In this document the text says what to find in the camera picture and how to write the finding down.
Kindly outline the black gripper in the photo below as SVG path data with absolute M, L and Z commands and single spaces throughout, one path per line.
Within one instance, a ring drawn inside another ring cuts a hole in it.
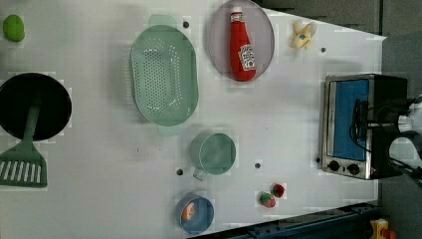
M 407 114 L 407 103 L 405 100 L 389 101 L 374 105 L 367 112 L 371 114 L 366 120 L 367 129 L 383 129 L 389 133 L 398 133 L 399 117 Z

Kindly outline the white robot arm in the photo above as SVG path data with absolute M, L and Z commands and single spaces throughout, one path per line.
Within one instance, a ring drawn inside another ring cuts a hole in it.
M 375 114 L 381 115 L 381 119 L 369 120 L 365 125 L 374 136 L 370 150 L 374 166 L 370 168 L 370 178 L 407 175 L 421 186 L 421 166 L 412 166 L 390 154 L 393 142 L 405 138 L 421 158 L 421 96 L 381 104 L 375 107 Z

